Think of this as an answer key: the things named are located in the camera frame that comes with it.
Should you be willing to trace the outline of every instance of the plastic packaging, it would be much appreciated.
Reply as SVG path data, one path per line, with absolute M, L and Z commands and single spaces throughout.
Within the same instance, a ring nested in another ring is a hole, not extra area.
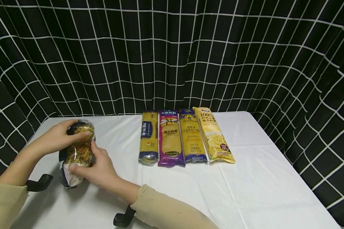
M 159 162 L 161 167 L 185 167 L 177 111 L 163 110 L 159 116 Z
M 210 162 L 226 161 L 235 163 L 235 159 L 227 145 L 222 131 L 209 108 L 193 108 L 198 120 L 200 130 L 203 133 L 206 150 Z
M 139 161 L 153 166 L 158 161 L 158 112 L 143 111 Z
M 180 127 L 185 162 L 208 162 L 199 124 L 192 109 L 180 110 Z
M 80 132 L 89 131 L 92 134 L 80 141 L 77 141 L 69 147 L 60 150 L 60 181 L 66 189 L 76 188 L 83 181 L 83 178 L 69 171 L 72 166 L 90 167 L 93 161 L 93 153 L 90 146 L 92 140 L 96 139 L 94 126 L 88 120 L 78 120 L 68 131 L 68 135 L 74 135 Z

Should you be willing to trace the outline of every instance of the hand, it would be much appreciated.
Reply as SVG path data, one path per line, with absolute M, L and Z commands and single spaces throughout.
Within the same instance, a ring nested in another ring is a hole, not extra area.
M 52 126 L 46 133 L 30 143 L 23 151 L 34 152 L 37 156 L 44 156 L 62 150 L 74 142 L 91 135 L 91 132 L 81 132 L 67 135 L 66 131 L 78 120 L 66 120 Z
M 118 183 L 121 178 L 117 175 L 107 151 L 105 149 L 98 148 L 94 141 L 91 142 L 91 146 L 92 152 L 96 157 L 96 163 L 89 168 L 73 166 L 70 168 L 70 172 L 84 177 L 100 188 L 113 191 L 113 185 Z

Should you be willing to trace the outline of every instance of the dark blue pasta package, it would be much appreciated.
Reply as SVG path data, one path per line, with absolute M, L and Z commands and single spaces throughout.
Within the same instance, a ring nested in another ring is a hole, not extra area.
M 182 151 L 178 112 L 160 111 L 159 116 L 159 162 L 160 167 L 185 167 Z
M 208 162 L 199 124 L 192 109 L 180 110 L 180 127 L 185 162 Z

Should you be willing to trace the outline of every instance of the curtain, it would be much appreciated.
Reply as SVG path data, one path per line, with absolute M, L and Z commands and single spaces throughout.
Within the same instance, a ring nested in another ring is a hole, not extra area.
M 0 174 L 49 117 L 254 116 L 344 227 L 344 0 L 0 1 Z

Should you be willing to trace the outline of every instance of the pasta bag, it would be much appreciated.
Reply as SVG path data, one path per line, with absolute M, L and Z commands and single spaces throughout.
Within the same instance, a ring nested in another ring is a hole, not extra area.
M 199 124 L 192 109 L 180 110 L 180 126 L 185 162 L 208 162 Z
M 158 112 L 143 111 L 139 161 L 153 166 L 158 161 Z
M 93 153 L 90 143 L 96 139 L 94 126 L 88 120 L 78 120 L 67 131 L 68 135 L 75 135 L 85 131 L 89 131 L 92 134 L 59 151 L 60 181 L 66 189 L 76 188 L 78 184 L 82 183 L 83 178 L 71 173 L 69 169 L 72 166 L 91 166 Z
M 206 150 L 210 162 L 226 161 L 235 163 L 235 159 L 227 145 L 222 131 L 209 108 L 193 108 L 198 120 L 200 130 L 203 133 Z
M 162 110 L 159 116 L 159 162 L 161 167 L 185 167 L 177 111 Z

